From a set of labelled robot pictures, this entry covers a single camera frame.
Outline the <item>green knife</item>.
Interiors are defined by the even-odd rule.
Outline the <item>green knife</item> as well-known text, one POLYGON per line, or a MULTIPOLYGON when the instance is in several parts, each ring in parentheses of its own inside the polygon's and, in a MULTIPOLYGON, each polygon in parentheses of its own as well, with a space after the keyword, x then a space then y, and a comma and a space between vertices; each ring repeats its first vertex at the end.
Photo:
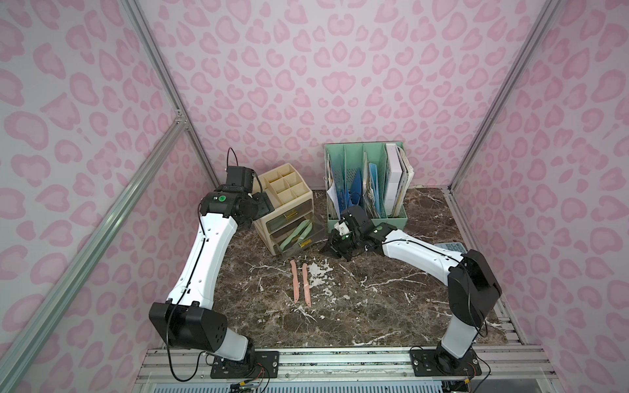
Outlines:
POLYGON ((300 235, 303 230, 310 224, 309 219, 301 222, 280 244, 280 250, 284 251, 286 247, 293 241, 295 237, 300 235))
POLYGON ((294 238, 296 243, 304 241, 310 235, 312 229, 313 229, 313 223, 310 220, 310 224, 303 230, 303 232, 294 238))

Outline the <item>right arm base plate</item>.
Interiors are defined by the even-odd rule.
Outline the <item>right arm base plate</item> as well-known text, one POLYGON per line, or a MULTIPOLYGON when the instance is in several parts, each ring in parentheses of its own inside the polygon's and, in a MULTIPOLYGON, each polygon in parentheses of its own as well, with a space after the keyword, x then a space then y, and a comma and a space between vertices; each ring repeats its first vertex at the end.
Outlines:
POLYGON ((472 348, 460 359, 441 347, 432 350, 411 348, 409 354, 416 377, 472 379, 483 374, 477 354, 472 348))

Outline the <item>pink knife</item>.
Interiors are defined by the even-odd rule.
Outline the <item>pink knife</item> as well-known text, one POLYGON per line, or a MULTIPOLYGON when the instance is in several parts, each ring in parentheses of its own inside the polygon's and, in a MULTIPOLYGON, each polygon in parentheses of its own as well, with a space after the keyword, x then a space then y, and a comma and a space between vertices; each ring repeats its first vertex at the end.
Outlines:
POLYGON ((298 303, 300 299, 300 285, 298 278, 298 271, 296 267, 296 260, 290 260, 291 272, 293 276, 293 303, 298 303))
POLYGON ((303 292, 304 292, 304 299, 305 299, 305 303, 308 307, 312 306, 312 301, 311 301, 311 286, 310 286, 310 281, 309 281, 309 267, 307 263, 304 263, 301 267, 301 271, 302 271, 302 280, 303 280, 303 292))

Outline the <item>drawer with gold handle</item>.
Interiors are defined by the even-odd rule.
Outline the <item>drawer with gold handle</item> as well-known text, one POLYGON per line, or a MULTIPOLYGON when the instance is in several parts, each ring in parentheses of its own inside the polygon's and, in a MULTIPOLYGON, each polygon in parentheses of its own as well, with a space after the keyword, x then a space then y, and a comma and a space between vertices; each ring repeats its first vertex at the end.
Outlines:
POLYGON ((326 227, 317 219, 301 218, 278 232, 273 238, 276 255, 293 257, 326 238, 326 227))

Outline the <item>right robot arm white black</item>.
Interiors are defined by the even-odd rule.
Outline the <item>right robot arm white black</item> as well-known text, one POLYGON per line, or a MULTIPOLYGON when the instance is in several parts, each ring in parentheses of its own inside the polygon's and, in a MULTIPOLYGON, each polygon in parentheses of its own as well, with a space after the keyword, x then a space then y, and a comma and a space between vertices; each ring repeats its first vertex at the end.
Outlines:
POLYGON ((447 286, 451 319, 432 352, 436 368, 453 375, 473 363, 473 342, 502 295, 485 256, 431 245, 391 224, 376 224, 362 207, 352 206, 342 212, 320 253, 350 261, 365 252, 405 262, 447 286))

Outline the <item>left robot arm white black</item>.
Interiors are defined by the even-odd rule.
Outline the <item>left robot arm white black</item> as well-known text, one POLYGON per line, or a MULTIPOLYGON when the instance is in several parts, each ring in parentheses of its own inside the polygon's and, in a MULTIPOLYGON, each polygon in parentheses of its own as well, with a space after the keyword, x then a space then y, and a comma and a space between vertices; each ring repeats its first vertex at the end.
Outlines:
POLYGON ((166 301, 153 303, 149 311, 167 349, 201 350, 225 360, 249 361, 252 344, 213 310, 216 283, 236 232, 273 211, 256 172, 243 166, 229 166, 226 183, 204 196, 185 267, 166 301))

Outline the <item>beige desktop drawer organizer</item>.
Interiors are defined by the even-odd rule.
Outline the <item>beige desktop drawer organizer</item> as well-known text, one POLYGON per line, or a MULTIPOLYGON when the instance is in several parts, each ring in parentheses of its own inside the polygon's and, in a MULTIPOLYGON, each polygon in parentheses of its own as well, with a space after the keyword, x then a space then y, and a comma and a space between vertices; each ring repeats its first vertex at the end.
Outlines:
POLYGON ((319 219, 314 209, 314 193, 293 165, 283 164, 259 175, 253 191, 266 192, 275 208, 253 223, 272 255, 276 255, 273 238, 280 230, 301 218, 319 219))

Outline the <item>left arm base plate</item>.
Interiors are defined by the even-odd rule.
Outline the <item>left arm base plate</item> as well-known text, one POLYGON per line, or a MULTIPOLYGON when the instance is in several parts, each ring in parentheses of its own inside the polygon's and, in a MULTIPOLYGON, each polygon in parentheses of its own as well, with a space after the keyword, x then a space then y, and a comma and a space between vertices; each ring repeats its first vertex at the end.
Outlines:
POLYGON ((276 350, 254 350, 240 361, 216 357, 211 363, 211 379, 248 379, 278 377, 280 353, 276 350))

